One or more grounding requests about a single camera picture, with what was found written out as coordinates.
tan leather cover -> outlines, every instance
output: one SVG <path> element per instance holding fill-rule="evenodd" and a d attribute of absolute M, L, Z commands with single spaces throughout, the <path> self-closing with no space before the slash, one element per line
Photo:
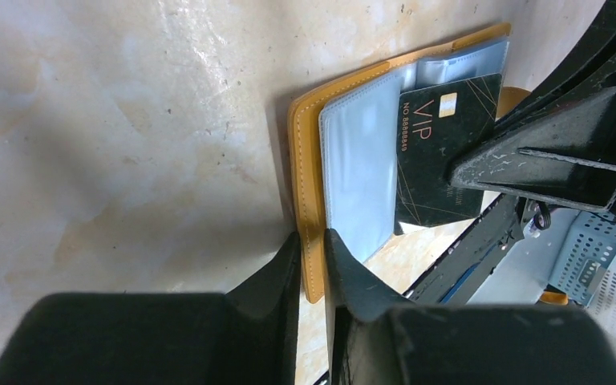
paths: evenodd
<path fill-rule="evenodd" d="M 501 23 L 463 38 L 372 64 L 296 99 L 289 110 L 289 142 L 296 225 L 302 243 L 302 277 L 306 298 L 316 303 L 325 293 L 325 199 L 318 117 L 325 104 L 353 88 L 424 56 L 440 55 L 506 36 L 511 25 Z"/>
<path fill-rule="evenodd" d="M 540 302 L 548 303 L 550 305 L 567 306 L 569 302 L 568 294 L 545 291 L 540 296 Z"/>
<path fill-rule="evenodd" d="M 497 103 L 497 119 L 508 114 L 514 107 L 530 95 L 530 91 L 526 91 L 517 87 L 502 87 L 500 91 L 500 99 Z"/>

black metal bracket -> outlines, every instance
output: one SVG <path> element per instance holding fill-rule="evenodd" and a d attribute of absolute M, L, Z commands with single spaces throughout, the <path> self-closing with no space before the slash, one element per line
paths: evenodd
<path fill-rule="evenodd" d="M 300 240 L 228 294 L 53 294 L 0 358 L 7 383 L 294 383 Z"/>
<path fill-rule="evenodd" d="M 502 194 L 419 277 L 406 295 L 420 305 L 465 304 L 523 239 L 524 198 Z"/>
<path fill-rule="evenodd" d="M 452 186 L 616 216 L 616 2 L 496 130 L 455 162 Z"/>

black card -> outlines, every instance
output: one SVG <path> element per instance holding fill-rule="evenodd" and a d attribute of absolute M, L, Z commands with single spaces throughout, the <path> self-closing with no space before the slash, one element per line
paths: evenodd
<path fill-rule="evenodd" d="M 453 188 L 450 163 L 492 134 L 501 75 L 409 91 L 398 111 L 395 219 L 435 226 L 478 216 L 483 192 Z"/>

marble surface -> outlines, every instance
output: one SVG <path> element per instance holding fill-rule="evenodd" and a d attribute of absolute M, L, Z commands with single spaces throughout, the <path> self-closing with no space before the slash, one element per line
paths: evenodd
<path fill-rule="evenodd" d="M 535 87 L 602 0 L 0 0 L 0 350 L 59 291 L 227 291 L 294 227 L 286 109 L 316 84 L 513 23 Z M 367 265 L 404 290 L 466 223 Z M 297 383 L 326 369 L 302 299 Z"/>

card holder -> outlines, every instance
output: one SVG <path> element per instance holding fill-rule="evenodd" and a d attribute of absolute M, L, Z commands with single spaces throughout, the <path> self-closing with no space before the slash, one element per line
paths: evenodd
<path fill-rule="evenodd" d="M 320 113 L 326 227 L 365 262 L 393 234 L 403 74 L 372 80 Z"/>
<path fill-rule="evenodd" d="M 425 88 L 504 70 L 509 41 L 497 38 L 443 58 L 423 58 L 416 65 L 415 88 Z"/>
<path fill-rule="evenodd" d="M 413 64 L 423 57 L 446 55 L 506 36 L 510 29 L 508 23 L 497 24 L 449 43 L 372 64 L 315 88 L 292 103 L 289 110 L 288 135 L 294 214 L 302 241 L 303 287 L 309 302 L 316 303 L 324 295 L 326 276 L 324 232 L 327 223 L 319 132 L 319 115 L 322 109 L 332 99 L 394 69 Z"/>

